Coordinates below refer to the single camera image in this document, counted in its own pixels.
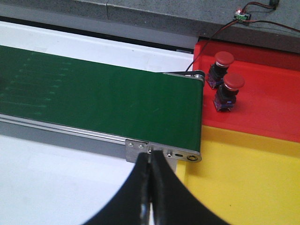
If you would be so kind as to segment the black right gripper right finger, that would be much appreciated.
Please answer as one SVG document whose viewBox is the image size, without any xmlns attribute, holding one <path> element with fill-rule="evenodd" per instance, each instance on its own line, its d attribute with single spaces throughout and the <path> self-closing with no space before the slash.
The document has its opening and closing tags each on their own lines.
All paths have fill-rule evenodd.
<svg viewBox="0 0 300 225">
<path fill-rule="evenodd" d="M 226 225 L 182 184 L 165 159 L 155 150 L 150 158 L 152 205 L 156 225 Z"/>
</svg>

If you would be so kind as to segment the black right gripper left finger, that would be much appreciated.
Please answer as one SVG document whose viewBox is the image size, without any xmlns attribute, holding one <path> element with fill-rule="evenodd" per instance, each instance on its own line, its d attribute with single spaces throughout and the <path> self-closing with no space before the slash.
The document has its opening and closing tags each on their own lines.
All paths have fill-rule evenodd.
<svg viewBox="0 0 300 225">
<path fill-rule="evenodd" d="M 140 153 L 130 175 L 113 198 L 86 225 L 148 225 L 150 155 Z"/>
</svg>

